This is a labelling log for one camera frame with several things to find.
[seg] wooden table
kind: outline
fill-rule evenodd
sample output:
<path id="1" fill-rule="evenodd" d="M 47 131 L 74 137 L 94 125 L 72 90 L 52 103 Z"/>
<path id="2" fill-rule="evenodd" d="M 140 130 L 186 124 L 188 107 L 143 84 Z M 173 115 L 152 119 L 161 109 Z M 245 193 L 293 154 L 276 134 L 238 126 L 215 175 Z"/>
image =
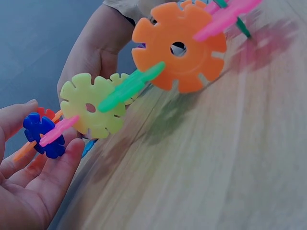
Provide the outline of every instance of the wooden table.
<path id="1" fill-rule="evenodd" d="M 146 89 L 82 161 L 58 229 L 307 229 L 306 12 L 264 0 L 214 84 Z"/>

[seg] green plastic connector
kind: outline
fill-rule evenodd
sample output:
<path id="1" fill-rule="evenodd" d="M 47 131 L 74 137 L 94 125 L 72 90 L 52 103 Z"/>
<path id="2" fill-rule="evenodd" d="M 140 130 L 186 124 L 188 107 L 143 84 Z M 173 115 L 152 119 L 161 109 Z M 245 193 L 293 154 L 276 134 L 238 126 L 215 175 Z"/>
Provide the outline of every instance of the green plastic connector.
<path id="1" fill-rule="evenodd" d="M 237 18 L 236 25 L 239 28 L 239 30 L 242 33 L 244 33 L 246 37 L 248 37 L 248 39 L 252 38 L 249 30 L 247 29 L 247 27 L 245 26 L 244 22 L 242 22 L 242 20 L 240 18 Z"/>
<path id="2" fill-rule="evenodd" d="M 164 62 L 156 64 L 145 72 L 137 69 L 99 104 L 98 110 L 101 113 L 106 113 L 114 109 L 118 103 L 123 103 L 136 93 L 139 93 L 144 88 L 146 82 L 158 77 L 164 69 Z"/>
<path id="3" fill-rule="evenodd" d="M 226 8 L 228 6 L 228 3 L 224 0 L 213 0 L 216 5 L 218 5 L 220 8 Z"/>
<path id="4" fill-rule="evenodd" d="M 225 1 L 225 0 L 213 0 L 215 2 L 215 4 L 217 4 L 220 8 L 226 8 L 228 7 L 228 3 Z M 237 21 L 236 21 L 236 26 L 238 27 L 238 29 L 243 33 L 245 34 L 245 36 L 248 38 L 248 39 L 251 39 L 252 36 L 249 32 L 249 30 L 247 29 L 247 27 L 245 26 L 244 22 L 239 18 L 237 17 Z"/>

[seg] shirt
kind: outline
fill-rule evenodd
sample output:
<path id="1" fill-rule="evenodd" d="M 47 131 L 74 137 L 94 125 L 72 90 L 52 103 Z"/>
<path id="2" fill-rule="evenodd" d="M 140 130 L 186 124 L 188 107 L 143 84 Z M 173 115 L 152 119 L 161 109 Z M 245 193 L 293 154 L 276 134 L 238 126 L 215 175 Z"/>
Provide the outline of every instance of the shirt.
<path id="1" fill-rule="evenodd" d="M 103 4 L 118 10 L 123 16 L 132 19 L 136 24 L 142 17 L 152 21 L 151 9 L 172 1 L 182 2 L 183 0 L 104 0 Z"/>

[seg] hand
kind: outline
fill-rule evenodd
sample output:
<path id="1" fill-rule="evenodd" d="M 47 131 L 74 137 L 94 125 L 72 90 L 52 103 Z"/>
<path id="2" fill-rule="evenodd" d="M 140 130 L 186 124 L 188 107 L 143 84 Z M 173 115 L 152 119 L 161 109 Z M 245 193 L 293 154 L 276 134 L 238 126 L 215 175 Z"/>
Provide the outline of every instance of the hand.
<path id="1" fill-rule="evenodd" d="M 33 150 L 19 161 L 3 160 L 5 142 L 37 110 L 37 102 L 0 109 L 0 229 L 46 229 L 56 214 L 79 165 L 84 142 L 67 132 L 66 152 L 56 160 Z"/>
<path id="2" fill-rule="evenodd" d="M 131 40 L 133 25 L 117 10 L 101 5 L 92 15 L 74 44 L 61 77 L 58 96 L 65 82 L 78 73 L 109 78 L 116 73 L 119 51 Z"/>

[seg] plastic toy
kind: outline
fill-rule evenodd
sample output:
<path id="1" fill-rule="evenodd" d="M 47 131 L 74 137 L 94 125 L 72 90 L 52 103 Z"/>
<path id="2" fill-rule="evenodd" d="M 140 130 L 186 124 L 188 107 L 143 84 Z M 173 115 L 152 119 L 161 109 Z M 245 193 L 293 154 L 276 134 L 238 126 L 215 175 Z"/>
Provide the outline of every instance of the plastic toy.
<path id="1" fill-rule="evenodd" d="M 52 120 L 53 118 L 55 118 L 56 116 L 56 120 L 54 121 L 54 123 L 56 124 L 57 122 L 59 122 L 60 117 L 62 116 L 62 114 L 56 115 L 52 110 L 50 109 L 44 109 L 43 107 L 38 108 L 37 112 L 39 113 L 39 117 L 40 119 L 42 119 L 44 116 L 48 117 L 50 120 Z"/>
<path id="2" fill-rule="evenodd" d="M 63 135 L 60 135 L 52 143 L 42 147 L 39 142 L 41 135 L 45 135 L 47 132 L 53 130 L 55 124 L 46 116 L 40 119 L 39 113 L 31 113 L 24 119 L 24 134 L 29 142 L 36 141 L 34 149 L 44 154 L 46 152 L 47 157 L 57 158 L 62 156 L 65 152 L 65 140 Z"/>
<path id="3" fill-rule="evenodd" d="M 225 0 L 214 0 L 208 4 L 208 8 L 204 8 L 205 11 L 213 15 L 213 21 L 193 36 L 196 41 L 201 42 L 210 36 L 215 36 L 235 23 L 248 38 L 251 38 L 249 30 L 239 18 L 239 15 L 249 13 L 262 0 L 233 0 L 229 4 L 227 2 Z"/>
<path id="4" fill-rule="evenodd" d="M 46 145 L 54 142 L 56 139 L 58 139 L 60 136 L 62 136 L 62 133 L 72 127 L 79 119 L 79 116 L 73 116 L 71 118 L 64 118 L 63 120 L 59 121 L 55 127 L 50 130 L 46 135 L 44 135 L 39 144 L 42 147 L 45 147 Z"/>
<path id="5" fill-rule="evenodd" d="M 125 115 L 126 108 L 124 103 L 118 103 L 107 113 L 97 110 L 89 112 L 87 104 L 97 108 L 115 90 L 113 84 L 103 77 L 96 77 L 94 85 L 91 80 L 90 74 L 82 73 L 74 76 L 71 82 L 66 82 L 60 92 L 60 97 L 65 101 L 60 106 L 66 118 L 79 116 L 73 125 L 78 132 L 94 139 L 106 138 L 109 133 L 114 134 L 121 129 L 123 120 L 120 117 Z"/>
<path id="6" fill-rule="evenodd" d="M 123 126 L 126 105 L 137 99 L 147 82 L 169 91 L 178 81 L 181 93 L 196 92 L 204 85 L 199 76 L 215 80 L 223 69 L 224 61 L 213 57 L 213 52 L 226 52 L 224 29 L 232 24 L 251 37 L 244 23 L 238 18 L 256 7 L 261 0 L 214 0 L 208 6 L 196 0 L 181 4 L 175 2 L 159 5 L 151 14 L 156 23 L 142 18 L 136 25 L 132 39 L 142 45 L 132 50 L 137 66 L 132 74 L 115 73 L 110 79 L 88 73 L 75 75 L 60 92 L 61 110 L 56 114 L 39 108 L 24 120 L 27 142 L 15 156 L 17 161 L 35 148 L 49 158 L 65 152 L 63 132 L 74 127 L 91 140 L 83 156 L 99 138 L 117 133 Z M 186 53 L 177 57 L 171 52 L 175 44 L 184 44 Z"/>
<path id="7" fill-rule="evenodd" d="M 160 62 L 145 72 L 140 72 L 139 70 L 134 71 L 128 79 L 116 87 L 115 90 L 99 104 L 98 110 L 101 113 L 112 110 L 117 104 L 126 101 L 141 91 L 147 81 L 155 79 L 164 69 L 165 63 Z"/>
<path id="8" fill-rule="evenodd" d="M 212 57 L 212 52 L 226 51 L 225 35 L 220 33 L 201 43 L 193 40 L 193 35 L 211 22 L 211 15 L 193 4 L 185 6 L 182 11 L 175 2 L 159 5 L 152 9 L 151 14 L 158 23 L 152 25 L 148 19 L 140 19 L 132 40 L 145 43 L 146 47 L 133 49 L 132 56 L 140 71 L 160 61 L 165 62 L 165 70 L 151 81 L 153 85 L 169 91 L 173 81 L 178 80 L 179 92 L 196 92 L 204 87 L 199 74 L 209 81 L 219 76 L 224 61 Z M 170 46 L 177 41 L 187 47 L 183 57 L 176 57 L 170 52 Z"/>
<path id="9" fill-rule="evenodd" d="M 94 144 L 95 144 L 97 141 L 98 141 L 98 139 L 90 140 L 90 141 L 86 144 L 86 146 L 85 146 L 85 148 L 84 148 L 84 151 L 83 151 L 83 153 L 82 153 L 81 158 L 83 158 L 83 157 L 86 156 L 86 154 L 92 149 L 92 147 L 94 146 Z"/>

